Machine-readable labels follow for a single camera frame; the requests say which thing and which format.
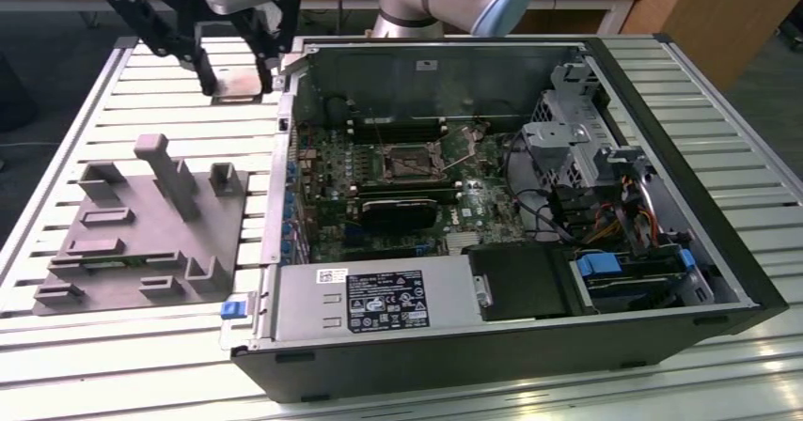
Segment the white sticker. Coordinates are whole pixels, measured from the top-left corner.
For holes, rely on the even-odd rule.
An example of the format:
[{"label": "white sticker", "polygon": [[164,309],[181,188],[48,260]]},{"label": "white sticker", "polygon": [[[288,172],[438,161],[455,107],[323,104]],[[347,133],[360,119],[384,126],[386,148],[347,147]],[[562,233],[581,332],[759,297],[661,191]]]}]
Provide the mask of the white sticker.
[{"label": "white sticker", "polygon": [[384,123],[392,123],[392,118],[391,117],[372,117],[372,118],[366,118],[362,123],[364,123],[366,125],[372,125],[372,124],[378,124],[382,125]]},{"label": "white sticker", "polygon": [[347,269],[318,269],[318,283],[343,283],[346,281]]},{"label": "white sticker", "polygon": [[415,71],[437,70],[438,61],[415,61]]}]

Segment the aluminum slotted table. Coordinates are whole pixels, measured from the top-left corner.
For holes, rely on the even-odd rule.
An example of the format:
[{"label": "aluminum slotted table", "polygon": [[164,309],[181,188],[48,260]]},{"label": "aluminum slotted table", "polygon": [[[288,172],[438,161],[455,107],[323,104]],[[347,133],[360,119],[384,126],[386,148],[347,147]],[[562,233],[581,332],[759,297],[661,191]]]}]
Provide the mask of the aluminum slotted table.
[{"label": "aluminum slotted table", "polygon": [[[803,410],[801,183],[673,44],[649,36],[605,43],[791,304],[785,313],[658,366],[283,406],[228,362],[219,304],[34,317],[36,285],[82,198],[72,182],[93,161],[148,173],[132,152],[141,133],[164,133],[191,170],[223,161],[251,173],[235,292],[258,288],[278,95],[211,106],[172,59],[121,40],[0,253],[0,419],[676,420]],[[207,39],[205,48],[217,69],[252,65],[239,39]]]}]

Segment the blue tab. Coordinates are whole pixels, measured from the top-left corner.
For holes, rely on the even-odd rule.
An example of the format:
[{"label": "blue tab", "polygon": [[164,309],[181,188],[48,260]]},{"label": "blue tab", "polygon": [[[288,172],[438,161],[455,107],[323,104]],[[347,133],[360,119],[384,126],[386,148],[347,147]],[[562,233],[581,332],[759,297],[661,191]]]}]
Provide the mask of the blue tab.
[{"label": "blue tab", "polygon": [[686,270],[693,269],[696,262],[693,261],[689,249],[680,250],[680,259],[682,260],[682,265],[686,267]]},{"label": "blue tab", "polygon": [[593,270],[590,269],[590,263],[588,262],[588,258],[581,257],[577,260],[577,269],[580,269],[580,275],[582,277],[588,277],[593,274]]},{"label": "blue tab", "polygon": [[580,269],[582,277],[606,273],[620,273],[622,271],[618,259],[616,259],[616,255],[610,253],[582,255],[577,260],[577,268]]},{"label": "blue tab", "polygon": [[588,254],[584,257],[588,258],[593,273],[620,273],[622,271],[618,259],[613,254]]},{"label": "blue tab", "polygon": [[240,320],[247,317],[244,301],[229,301],[223,303],[223,306],[220,307],[221,320]]}]

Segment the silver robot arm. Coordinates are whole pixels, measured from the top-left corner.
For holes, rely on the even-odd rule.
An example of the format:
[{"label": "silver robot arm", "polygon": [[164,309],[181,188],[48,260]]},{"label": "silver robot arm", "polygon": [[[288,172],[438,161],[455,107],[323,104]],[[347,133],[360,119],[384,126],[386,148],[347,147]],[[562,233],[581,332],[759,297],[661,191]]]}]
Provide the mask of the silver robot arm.
[{"label": "silver robot arm", "polygon": [[375,38],[438,38],[449,23],[471,36],[505,36],[531,0],[379,0]]}]

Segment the floor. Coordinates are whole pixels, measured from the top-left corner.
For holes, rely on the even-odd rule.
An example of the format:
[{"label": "floor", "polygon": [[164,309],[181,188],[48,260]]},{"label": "floor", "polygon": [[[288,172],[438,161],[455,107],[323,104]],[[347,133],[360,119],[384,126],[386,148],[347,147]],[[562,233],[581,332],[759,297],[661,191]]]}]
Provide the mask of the floor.
[{"label": "floor", "polygon": [[[367,12],[352,14],[343,28],[346,34],[359,34],[372,22]],[[30,125],[0,133],[0,160],[5,162],[0,170],[0,244],[25,208],[113,42],[117,37],[131,35],[111,13],[101,14],[99,21],[99,28],[86,29],[74,13],[0,13],[0,52],[13,65],[40,112]],[[316,11],[307,13],[300,34],[332,33],[332,16]],[[217,27],[204,34],[228,35],[228,31]],[[800,87],[803,54],[792,53],[772,38],[726,96],[792,170],[803,176]],[[44,144],[8,147],[29,142]]]}]

